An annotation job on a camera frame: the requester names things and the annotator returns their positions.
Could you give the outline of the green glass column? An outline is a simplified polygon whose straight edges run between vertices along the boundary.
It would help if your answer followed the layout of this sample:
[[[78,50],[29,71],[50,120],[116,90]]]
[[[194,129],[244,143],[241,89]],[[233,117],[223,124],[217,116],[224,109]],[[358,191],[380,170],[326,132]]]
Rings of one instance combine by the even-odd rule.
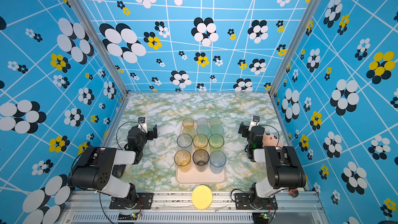
[[[208,140],[210,152],[222,151],[224,146],[224,138],[219,134],[213,134]]]

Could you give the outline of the tall green-teal glass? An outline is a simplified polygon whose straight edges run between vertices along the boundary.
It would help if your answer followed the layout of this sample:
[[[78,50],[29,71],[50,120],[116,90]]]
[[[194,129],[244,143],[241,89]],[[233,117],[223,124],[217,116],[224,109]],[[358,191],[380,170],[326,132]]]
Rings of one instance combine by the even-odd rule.
[[[210,133],[211,133],[211,135],[218,134],[218,135],[223,136],[224,128],[220,124],[215,124],[215,125],[211,126]]]

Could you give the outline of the tall blue glass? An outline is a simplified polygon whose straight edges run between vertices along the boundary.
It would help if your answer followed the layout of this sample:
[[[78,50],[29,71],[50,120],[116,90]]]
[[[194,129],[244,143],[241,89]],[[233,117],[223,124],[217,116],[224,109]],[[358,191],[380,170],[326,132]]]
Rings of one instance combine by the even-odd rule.
[[[216,150],[210,154],[210,169],[214,174],[220,174],[227,162],[224,152]]]

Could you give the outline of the pale green glass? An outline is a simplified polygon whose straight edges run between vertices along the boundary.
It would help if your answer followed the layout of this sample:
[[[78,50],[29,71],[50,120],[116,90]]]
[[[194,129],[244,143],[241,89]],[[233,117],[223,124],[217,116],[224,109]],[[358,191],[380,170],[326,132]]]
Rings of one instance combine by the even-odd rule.
[[[195,127],[184,127],[182,134],[189,134],[193,138],[196,136],[196,129]]]
[[[214,125],[221,125],[221,120],[218,117],[212,117],[209,123],[211,127]]]

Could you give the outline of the grey-blue glass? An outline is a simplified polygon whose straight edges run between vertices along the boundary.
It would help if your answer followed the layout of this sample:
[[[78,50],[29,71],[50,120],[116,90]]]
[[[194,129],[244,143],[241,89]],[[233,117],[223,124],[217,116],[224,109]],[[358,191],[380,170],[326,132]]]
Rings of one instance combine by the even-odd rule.
[[[192,144],[193,144],[193,138],[191,135],[187,133],[183,133],[179,135],[177,138],[177,146],[179,150],[186,150],[188,152],[191,152]]]

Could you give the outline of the tall amber glass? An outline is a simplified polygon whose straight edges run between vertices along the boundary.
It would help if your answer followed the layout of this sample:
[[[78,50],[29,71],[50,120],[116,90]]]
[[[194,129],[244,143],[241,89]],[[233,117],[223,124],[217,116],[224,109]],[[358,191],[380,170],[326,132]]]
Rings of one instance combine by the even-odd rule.
[[[189,172],[191,169],[191,153],[187,150],[179,150],[174,156],[174,162],[181,172]]]

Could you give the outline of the tall teal glass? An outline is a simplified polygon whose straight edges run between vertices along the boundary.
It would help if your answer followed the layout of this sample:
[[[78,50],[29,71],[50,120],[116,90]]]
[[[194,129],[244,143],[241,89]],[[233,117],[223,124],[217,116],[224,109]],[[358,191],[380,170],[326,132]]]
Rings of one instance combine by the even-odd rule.
[[[205,136],[209,136],[210,135],[210,127],[206,124],[198,125],[196,132],[197,132],[197,134],[203,134]]]

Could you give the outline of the small amber glass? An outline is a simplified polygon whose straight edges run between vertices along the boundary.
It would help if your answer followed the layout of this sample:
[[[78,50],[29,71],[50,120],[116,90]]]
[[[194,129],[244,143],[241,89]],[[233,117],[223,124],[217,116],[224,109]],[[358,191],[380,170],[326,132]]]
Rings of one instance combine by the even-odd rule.
[[[185,127],[193,127],[194,124],[195,124],[195,121],[192,118],[185,118],[182,121],[182,125],[183,125],[184,128]]]

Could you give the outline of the yellow glass column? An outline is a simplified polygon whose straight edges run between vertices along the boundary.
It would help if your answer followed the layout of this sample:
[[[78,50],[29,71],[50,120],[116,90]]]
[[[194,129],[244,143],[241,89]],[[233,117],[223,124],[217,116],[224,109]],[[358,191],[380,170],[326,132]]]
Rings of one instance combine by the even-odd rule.
[[[207,149],[208,137],[205,134],[197,134],[193,138],[193,146],[195,150]]]

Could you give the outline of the small clear glass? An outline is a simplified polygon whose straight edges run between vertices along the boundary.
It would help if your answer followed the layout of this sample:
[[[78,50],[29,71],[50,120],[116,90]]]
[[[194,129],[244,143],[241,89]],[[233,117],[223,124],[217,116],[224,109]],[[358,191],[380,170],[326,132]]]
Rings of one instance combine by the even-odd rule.
[[[206,126],[208,126],[208,119],[207,119],[207,118],[204,118],[204,117],[199,118],[199,119],[197,120],[197,126],[200,126],[200,125],[206,125]]]

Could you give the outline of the grey glass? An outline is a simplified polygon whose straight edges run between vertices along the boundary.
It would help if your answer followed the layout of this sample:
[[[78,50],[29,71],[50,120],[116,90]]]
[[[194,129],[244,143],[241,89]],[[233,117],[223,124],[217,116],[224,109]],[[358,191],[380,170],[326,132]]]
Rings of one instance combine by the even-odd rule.
[[[198,172],[204,172],[209,163],[209,153],[205,149],[198,149],[193,153],[193,163]]]

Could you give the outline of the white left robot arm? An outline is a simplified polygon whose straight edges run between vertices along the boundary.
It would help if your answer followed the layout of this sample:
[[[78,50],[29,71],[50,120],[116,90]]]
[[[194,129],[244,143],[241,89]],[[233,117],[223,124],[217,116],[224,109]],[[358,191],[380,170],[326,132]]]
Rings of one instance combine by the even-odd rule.
[[[87,148],[72,166],[68,184],[110,196],[110,209],[151,209],[153,193],[138,193],[133,183],[120,178],[127,166],[139,164],[147,141],[157,137],[156,125],[149,131],[137,125],[128,132],[124,149]]]

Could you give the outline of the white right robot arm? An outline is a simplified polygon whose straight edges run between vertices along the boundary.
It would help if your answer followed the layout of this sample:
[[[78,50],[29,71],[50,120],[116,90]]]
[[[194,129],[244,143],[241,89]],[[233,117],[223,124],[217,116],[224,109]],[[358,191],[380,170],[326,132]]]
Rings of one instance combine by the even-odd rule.
[[[266,132],[267,125],[241,123],[238,133],[247,139],[245,153],[251,162],[265,165],[267,177],[253,183],[249,190],[254,209],[269,206],[277,209],[275,195],[283,190],[296,190],[306,185],[306,176],[296,151],[284,146],[280,136]]]

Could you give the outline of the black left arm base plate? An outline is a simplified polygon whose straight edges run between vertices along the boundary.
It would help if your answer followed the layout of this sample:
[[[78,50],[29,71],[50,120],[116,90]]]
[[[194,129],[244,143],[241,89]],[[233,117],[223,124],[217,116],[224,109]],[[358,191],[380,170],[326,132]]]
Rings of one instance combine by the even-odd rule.
[[[139,192],[131,198],[130,196],[126,198],[111,198],[110,209],[151,209],[153,202],[154,193],[153,192]]]

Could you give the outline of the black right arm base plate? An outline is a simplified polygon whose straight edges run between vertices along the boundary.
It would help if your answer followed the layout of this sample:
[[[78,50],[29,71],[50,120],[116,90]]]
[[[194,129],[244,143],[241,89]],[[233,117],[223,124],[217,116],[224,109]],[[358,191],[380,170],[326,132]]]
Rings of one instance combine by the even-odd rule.
[[[275,197],[259,198],[249,193],[234,193],[232,200],[237,210],[265,210],[274,211],[278,209]]]

